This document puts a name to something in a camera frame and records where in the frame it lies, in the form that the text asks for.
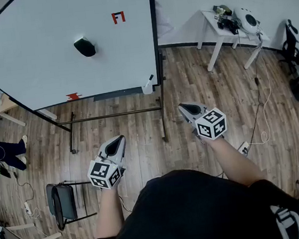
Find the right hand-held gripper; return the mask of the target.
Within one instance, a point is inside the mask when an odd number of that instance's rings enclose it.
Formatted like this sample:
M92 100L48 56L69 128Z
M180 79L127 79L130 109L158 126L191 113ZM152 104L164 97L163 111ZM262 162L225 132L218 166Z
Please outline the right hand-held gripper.
M201 103L182 102L178 109L187 122L195 121L199 137L215 140L227 131L227 116L218 108L207 111L206 105Z

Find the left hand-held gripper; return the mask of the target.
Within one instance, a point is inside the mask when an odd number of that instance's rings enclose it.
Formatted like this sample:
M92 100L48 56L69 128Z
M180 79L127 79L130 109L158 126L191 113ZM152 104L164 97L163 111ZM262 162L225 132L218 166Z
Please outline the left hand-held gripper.
M101 145L100 151L91 161L87 176L93 186L112 189L124 175L123 157L126 147L124 135L111 138Z

